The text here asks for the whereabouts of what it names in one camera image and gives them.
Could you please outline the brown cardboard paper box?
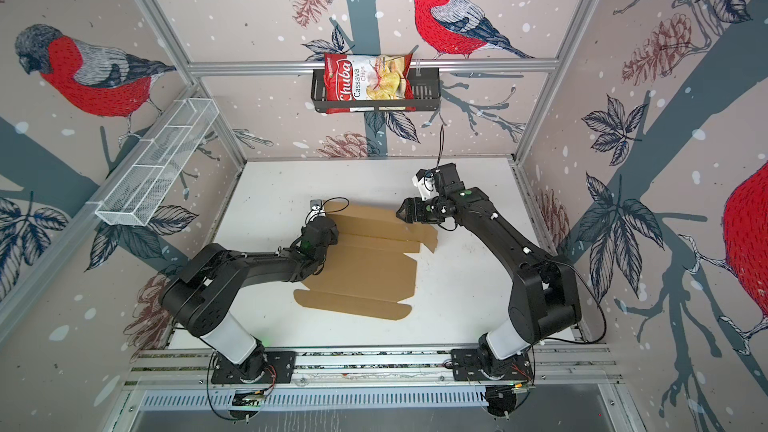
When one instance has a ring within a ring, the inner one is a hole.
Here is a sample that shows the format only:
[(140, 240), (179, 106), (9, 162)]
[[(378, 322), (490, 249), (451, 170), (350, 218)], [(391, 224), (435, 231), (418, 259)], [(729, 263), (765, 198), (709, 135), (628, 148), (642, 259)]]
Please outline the brown cardboard paper box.
[(417, 261), (423, 247), (433, 252), (438, 233), (427, 224), (409, 224), (393, 210), (329, 203), (338, 243), (329, 248), (323, 271), (302, 281), (294, 300), (304, 308), (398, 321), (412, 306)]

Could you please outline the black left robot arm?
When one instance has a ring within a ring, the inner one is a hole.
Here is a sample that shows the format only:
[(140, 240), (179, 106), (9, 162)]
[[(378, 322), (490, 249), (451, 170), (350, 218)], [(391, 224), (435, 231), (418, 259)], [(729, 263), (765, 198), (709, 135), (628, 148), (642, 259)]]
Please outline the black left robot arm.
[(264, 346), (230, 312), (234, 300), (248, 286), (301, 282), (320, 273), (338, 237), (331, 218), (316, 216), (290, 246), (276, 252), (246, 253), (209, 244), (166, 285), (160, 305), (188, 333), (253, 380), (267, 366)]

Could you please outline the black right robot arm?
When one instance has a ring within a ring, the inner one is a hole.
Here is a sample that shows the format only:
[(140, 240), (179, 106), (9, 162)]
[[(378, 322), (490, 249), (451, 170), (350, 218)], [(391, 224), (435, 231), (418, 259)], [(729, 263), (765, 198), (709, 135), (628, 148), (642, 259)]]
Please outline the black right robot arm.
[(419, 170), (413, 184), (419, 195), (403, 201), (398, 219), (438, 226), (452, 219), (476, 236), (511, 278), (506, 321), (478, 341), (486, 373), (501, 375), (531, 346), (581, 321), (576, 273), (518, 231), (480, 188), (466, 187), (454, 163)]

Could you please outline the red cassava chips bag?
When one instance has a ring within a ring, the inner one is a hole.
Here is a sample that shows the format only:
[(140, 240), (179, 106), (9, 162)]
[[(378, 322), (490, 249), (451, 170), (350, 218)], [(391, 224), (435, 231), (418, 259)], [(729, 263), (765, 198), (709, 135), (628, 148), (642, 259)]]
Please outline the red cassava chips bag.
[(414, 98), (408, 80), (412, 55), (324, 54), (326, 102), (401, 101)]

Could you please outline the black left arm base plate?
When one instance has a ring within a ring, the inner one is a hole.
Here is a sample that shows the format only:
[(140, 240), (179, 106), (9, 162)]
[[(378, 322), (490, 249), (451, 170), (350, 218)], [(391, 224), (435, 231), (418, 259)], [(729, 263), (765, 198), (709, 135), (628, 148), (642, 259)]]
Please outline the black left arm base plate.
[(289, 384), (292, 381), (297, 353), (289, 350), (267, 350), (235, 365), (216, 353), (210, 373), (214, 385)]

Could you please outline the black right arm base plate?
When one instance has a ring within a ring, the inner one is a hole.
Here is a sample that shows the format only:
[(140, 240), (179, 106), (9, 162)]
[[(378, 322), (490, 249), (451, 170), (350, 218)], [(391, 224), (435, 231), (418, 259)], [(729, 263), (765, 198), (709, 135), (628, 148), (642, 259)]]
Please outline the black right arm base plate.
[(530, 382), (535, 375), (527, 350), (498, 359), (484, 348), (452, 349), (447, 364), (457, 382)]

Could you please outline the white mesh wall shelf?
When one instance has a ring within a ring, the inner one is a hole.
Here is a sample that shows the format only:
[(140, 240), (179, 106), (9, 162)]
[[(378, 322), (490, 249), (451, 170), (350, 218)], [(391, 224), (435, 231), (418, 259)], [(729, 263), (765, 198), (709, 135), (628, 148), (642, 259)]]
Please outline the white mesh wall shelf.
[(99, 203), (96, 216), (108, 225), (148, 225), (218, 115), (211, 99), (176, 101), (160, 128), (139, 142), (138, 157)]

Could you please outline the aluminium front rail frame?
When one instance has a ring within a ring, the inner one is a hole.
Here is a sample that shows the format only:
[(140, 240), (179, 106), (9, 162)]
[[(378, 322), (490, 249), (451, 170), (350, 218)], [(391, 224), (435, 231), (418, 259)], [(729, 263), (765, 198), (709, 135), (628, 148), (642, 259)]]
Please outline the aluminium front rail frame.
[(253, 383), (225, 373), (207, 349), (143, 353), (119, 395), (122, 416), (202, 411), (243, 420), (261, 412), (381, 406), (481, 406), (549, 385), (622, 383), (604, 346), (537, 346), (501, 378), (456, 346), (272, 349), (272, 372)]

